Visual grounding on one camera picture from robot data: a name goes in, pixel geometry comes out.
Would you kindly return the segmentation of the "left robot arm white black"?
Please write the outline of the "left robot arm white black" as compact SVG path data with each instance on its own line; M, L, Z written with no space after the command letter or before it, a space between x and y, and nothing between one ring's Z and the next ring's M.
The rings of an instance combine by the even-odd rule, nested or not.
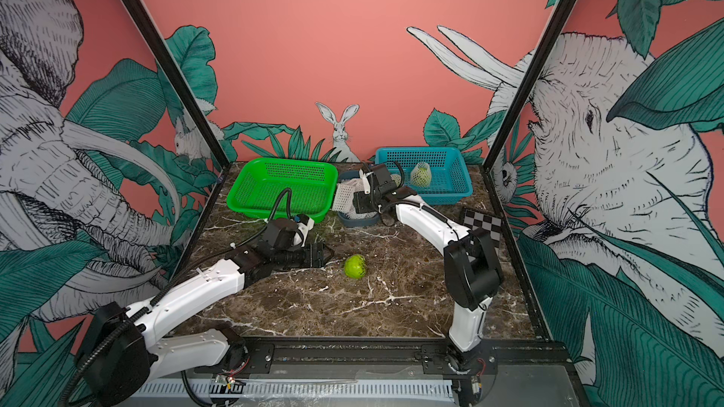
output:
M334 255L322 241L292 251L245 245L221 254L209 268L156 297L128 307L110 303L99 308L59 404L115 406L148 382L196 367L208 367L233 382L255 359L240 335L226 329L182 337L169 333L274 272L320 269Z

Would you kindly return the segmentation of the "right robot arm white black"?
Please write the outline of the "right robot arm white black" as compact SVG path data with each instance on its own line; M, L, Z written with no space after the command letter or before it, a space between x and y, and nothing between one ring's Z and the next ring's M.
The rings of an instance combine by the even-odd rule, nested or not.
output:
M448 337L460 352L469 352L482 341L486 313L505 280L490 231L448 219L415 190L396 183L384 164L363 164L359 176L363 190L354 194L357 212L390 211L442 254L445 286L454 300Z

